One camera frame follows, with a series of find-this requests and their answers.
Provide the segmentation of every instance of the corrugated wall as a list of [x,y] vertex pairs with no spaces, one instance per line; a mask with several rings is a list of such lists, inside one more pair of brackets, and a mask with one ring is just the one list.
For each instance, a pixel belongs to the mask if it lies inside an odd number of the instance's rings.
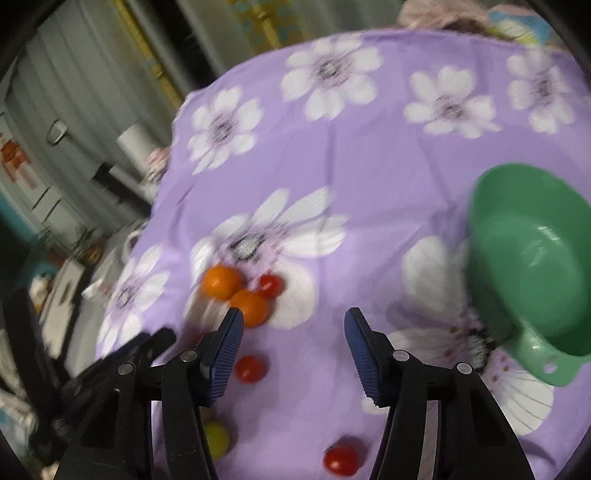
[[[90,179],[103,161],[135,172],[116,139],[138,121],[170,143],[174,108],[110,0],[68,0],[40,27],[18,60],[6,107],[39,175],[90,226],[114,231],[136,218]],[[57,118],[82,148],[67,137],[45,142]]]

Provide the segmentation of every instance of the green fruit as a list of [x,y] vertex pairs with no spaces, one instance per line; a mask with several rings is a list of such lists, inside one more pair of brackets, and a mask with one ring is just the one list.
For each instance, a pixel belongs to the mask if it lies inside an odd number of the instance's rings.
[[219,460],[228,451],[230,447],[230,435],[226,427],[218,421],[208,421],[204,426],[205,436],[207,437],[207,445],[209,453],[214,460]]

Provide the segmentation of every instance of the red ball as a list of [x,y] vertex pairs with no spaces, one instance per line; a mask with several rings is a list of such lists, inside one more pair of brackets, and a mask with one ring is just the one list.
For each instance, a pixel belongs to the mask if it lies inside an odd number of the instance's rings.
[[267,273],[259,279],[259,295],[267,299],[276,299],[285,289],[285,282],[278,275]]
[[324,453],[324,467],[337,476],[353,476],[360,467],[359,455],[351,445],[334,445]]
[[234,372],[240,382],[256,383],[267,373],[267,366],[255,356],[243,356],[236,362]]

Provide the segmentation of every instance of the yellow stripe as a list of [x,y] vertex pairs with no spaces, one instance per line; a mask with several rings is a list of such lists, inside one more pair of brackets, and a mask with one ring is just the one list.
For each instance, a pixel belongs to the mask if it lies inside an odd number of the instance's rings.
[[141,31],[138,23],[136,22],[134,16],[132,15],[131,11],[125,5],[125,0],[113,0],[117,10],[119,11],[119,15],[121,16],[121,20],[127,31],[133,37],[135,44],[138,46],[142,56],[144,59],[152,64],[152,73],[154,77],[158,80],[158,84],[160,88],[164,91],[168,100],[174,105],[175,108],[179,108],[183,104],[183,97],[178,92],[178,90],[174,87],[166,72],[160,65],[160,62],[156,58],[156,55],[152,51],[150,44],[144,37],[144,33]]

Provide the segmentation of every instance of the ribbed blue pad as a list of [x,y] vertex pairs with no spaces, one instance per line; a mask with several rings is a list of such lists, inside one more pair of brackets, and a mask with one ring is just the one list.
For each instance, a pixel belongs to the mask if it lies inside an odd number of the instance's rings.
[[237,309],[228,311],[217,331],[217,335],[223,335],[223,338],[219,346],[217,346],[214,361],[209,365],[210,381],[207,397],[211,405],[214,405],[217,399],[223,395],[232,374],[236,354],[244,335],[242,312]]
[[357,318],[351,312],[345,314],[345,338],[353,355],[363,390],[369,398],[377,402],[380,397],[381,384],[378,362]]

